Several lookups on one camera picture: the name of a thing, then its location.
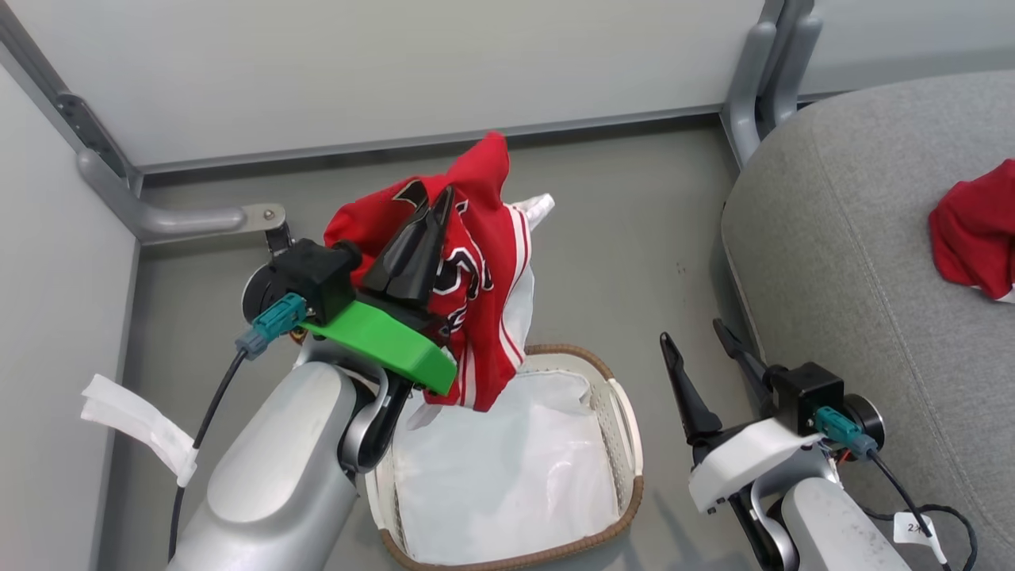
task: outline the basket rim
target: basket rim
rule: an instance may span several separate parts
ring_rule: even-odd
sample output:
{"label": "basket rim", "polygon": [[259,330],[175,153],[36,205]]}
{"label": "basket rim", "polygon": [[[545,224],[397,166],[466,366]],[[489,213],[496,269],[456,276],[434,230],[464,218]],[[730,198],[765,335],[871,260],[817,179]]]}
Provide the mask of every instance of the basket rim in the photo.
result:
{"label": "basket rim", "polygon": [[[553,354],[564,354],[578,357],[584,361],[589,362],[596,370],[605,378],[607,381],[613,381],[610,383],[611,387],[615,389],[620,389],[620,383],[616,381],[613,376],[613,372],[609,367],[603,363],[596,354],[582,349],[580,347],[555,344],[555,345],[535,345],[528,346],[525,348],[526,355],[553,355]],[[626,402],[626,395],[623,395],[623,389],[619,390],[618,397],[621,402]],[[632,414],[630,411],[629,403],[622,403],[626,405],[625,415]],[[637,428],[635,420],[633,417],[627,419],[629,423],[633,426],[632,436],[634,442],[631,445],[637,449],[636,455],[638,457],[637,463],[640,465],[641,455],[641,443],[639,435],[637,434]],[[620,516],[617,521],[609,525],[606,529],[596,533],[595,536],[589,536],[582,538],[576,542],[565,544],[563,546],[558,546],[548,550],[543,550],[536,553],[531,553],[527,555],[521,555],[517,557],[512,557],[507,559],[500,559],[496,561],[486,561],[482,563],[471,563],[467,565],[434,565],[431,563],[420,563],[411,557],[409,557],[402,549],[398,546],[395,538],[392,536],[391,530],[387,527],[380,527],[381,531],[381,542],[384,544],[385,548],[391,554],[392,558],[401,565],[402,567],[408,569],[409,571],[511,571],[513,569],[521,569],[524,567],[530,567],[533,565],[540,565],[557,559],[562,559],[564,557],[569,557],[584,551],[588,551],[599,545],[602,545],[610,540],[613,540],[628,527],[630,527],[631,522],[634,520],[634,515],[637,513],[638,507],[641,505],[641,496],[645,493],[645,480],[641,475],[640,466],[637,467],[638,470],[634,476],[633,485],[631,489],[630,501],[627,504],[627,509]],[[374,497],[374,495],[379,495],[379,490],[377,490],[376,480],[370,482],[367,479],[367,496]],[[370,502],[370,511],[374,512],[374,502]],[[377,519],[378,514],[375,515],[375,520],[380,523]]]}

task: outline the brown basket rim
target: brown basket rim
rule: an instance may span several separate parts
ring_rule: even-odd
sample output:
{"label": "brown basket rim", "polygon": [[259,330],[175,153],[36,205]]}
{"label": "brown basket rim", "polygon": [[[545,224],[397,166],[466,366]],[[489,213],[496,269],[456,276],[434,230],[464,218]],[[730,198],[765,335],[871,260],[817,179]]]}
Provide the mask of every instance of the brown basket rim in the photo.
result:
{"label": "brown basket rim", "polygon": [[[604,378],[613,378],[613,372],[610,371],[610,368],[607,367],[606,364],[599,359],[599,357],[580,347],[569,345],[537,345],[525,348],[525,353],[527,355],[571,355],[588,361],[593,367],[596,368],[597,371],[599,371],[601,375],[603,375]],[[381,541],[384,543],[385,548],[388,549],[388,552],[391,553],[392,558],[394,558],[399,565],[409,571],[510,571],[512,569],[521,569],[523,567],[540,565],[556,559],[569,557],[595,548],[596,546],[602,545],[616,538],[625,529],[630,527],[631,521],[634,520],[634,514],[637,513],[637,509],[641,505],[641,495],[644,492],[644,478],[641,476],[634,477],[633,487],[631,489],[631,499],[627,504],[627,509],[624,510],[623,515],[621,515],[620,519],[612,525],[595,536],[589,536],[588,538],[583,538],[577,542],[571,542],[569,544],[543,550],[541,552],[500,559],[497,561],[487,561],[484,563],[473,563],[469,565],[432,565],[429,563],[419,563],[406,555],[405,552],[398,547],[398,544],[395,543],[395,539],[392,537],[391,531],[388,529],[381,529]]]}

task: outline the gray floor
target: gray floor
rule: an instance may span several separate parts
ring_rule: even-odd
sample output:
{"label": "gray floor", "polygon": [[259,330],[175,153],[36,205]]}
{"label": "gray floor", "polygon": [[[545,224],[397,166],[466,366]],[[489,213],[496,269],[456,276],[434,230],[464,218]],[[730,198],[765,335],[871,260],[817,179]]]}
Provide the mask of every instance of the gray floor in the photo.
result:
{"label": "gray floor", "polygon": [[[720,212],[735,175],[722,129],[708,121],[523,143],[512,153],[504,199],[550,192],[557,202],[533,237],[537,288],[529,341],[573,344],[603,358],[633,404],[646,458],[645,501],[630,532],[545,569],[754,569],[732,513],[703,516],[693,508],[687,493],[690,451],[658,346],[659,334],[670,332],[691,378],[728,426],[749,419],[736,366],[709,324],[720,313],[735,314],[717,247]],[[442,171],[451,161],[439,149],[394,157],[380,153],[352,164],[307,163],[330,167],[302,171],[297,164],[284,173],[256,168],[258,175],[245,177],[178,180],[149,191],[147,199],[174,207],[278,201],[295,234],[320,238],[344,202],[410,174]],[[124,384],[192,434],[231,358],[232,340],[244,331],[244,283],[265,258],[256,235],[147,247],[142,254]],[[202,448],[184,521],[200,502],[214,463],[295,353],[280,342],[241,369]],[[174,479],[154,454],[118,437],[99,569],[164,565],[173,493]],[[327,569],[398,569],[365,499]]]}

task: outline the black cable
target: black cable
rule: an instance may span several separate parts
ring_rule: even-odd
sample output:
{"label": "black cable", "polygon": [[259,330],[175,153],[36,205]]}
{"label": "black cable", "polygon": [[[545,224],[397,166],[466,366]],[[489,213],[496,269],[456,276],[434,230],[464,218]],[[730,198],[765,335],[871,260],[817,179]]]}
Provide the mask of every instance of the black cable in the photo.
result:
{"label": "black cable", "polygon": [[895,475],[888,470],[888,467],[885,466],[884,460],[881,459],[881,456],[878,455],[877,451],[874,449],[868,450],[867,456],[874,460],[874,463],[881,469],[881,472],[884,473],[888,482],[891,482],[891,485],[898,491],[898,495],[902,496],[902,501],[905,502],[906,507],[908,507],[909,511],[912,512],[912,515],[916,516],[917,523],[920,525],[920,530],[924,532],[924,536],[927,536],[928,538],[934,537],[934,533],[931,533],[931,528],[927,526],[927,522],[924,521],[924,518],[920,515],[920,508],[918,508],[917,504],[912,502],[912,498],[909,497],[905,488],[902,488],[902,485],[895,479]]}
{"label": "black cable", "polygon": [[[870,517],[871,519],[880,519],[882,521],[893,521],[895,519],[894,515],[886,513],[877,513],[863,506],[861,506],[861,509],[863,509],[864,513],[867,514],[867,517]],[[969,520],[966,519],[964,515],[959,513],[957,509],[951,506],[942,506],[940,504],[924,504],[923,506],[920,506],[920,511],[924,513],[931,511],[940,511],[942,513],[951,514],[955,516],[955,518],[958,519],[962,523],[962,525],[965,526],[965,532],[969,537],[969,557],[965,559],[965,565],[962,566],[962,571],[972,571],[972,566],[975,565],[976,563],[976,554],[979,553],[979,544],[976,541],[976,530],[972,528],[972,523],[969,522]]]}
{"label": "black cable", "polygon": [[[215,411],[218,410],[218,405],[222,402],[222,397],[225,396],[225,389],[229,388],[232,377],[236,375],[236,369],[240,369],[240,365],[243,364],[246,358],[247,350],[242,349],[238,351],[236,356],[232,359],[232,363],[229,364],[228,370],[225,371],[225,376],[218,383],[218,389],[215,390],[215,396],[211,398],[208,411],[205,412],[204,420],[201,421],[201,428],[197,429],[197,436],[194,437],[195,450],[199,449],[201,443],[204,442],[204,435],[208,432],[208,426],[211,425],[211,419],[215,416]],[[178,487],[177,497],[173,500],[173,519],[170,521],[170,561],[173,561],[173,556],[177,555],[177,530],[180,528],[180,510],[184,505],[184,488]]]}

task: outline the white partition panel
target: white partition panel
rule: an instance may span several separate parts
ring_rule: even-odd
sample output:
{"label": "white partition panel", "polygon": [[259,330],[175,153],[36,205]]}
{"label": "white partition panel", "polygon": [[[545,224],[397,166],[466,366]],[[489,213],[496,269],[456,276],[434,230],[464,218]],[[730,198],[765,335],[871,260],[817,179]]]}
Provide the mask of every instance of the white partition panel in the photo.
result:
{"label": "white partition panel", "polygon": [[149,171],[718,109],[764,3],[7,1],[69,87]]}
{"label": "white partition panel", "polygon": [[804,94],[1015,68],[1013,0],[816,0],[814,13]]}
{"label": "white partition panel", "polygon": [[35,89],[0,46],[0,569],[87,571],[112,437],[80,392],[118,376],[137,241],[15,77]]}

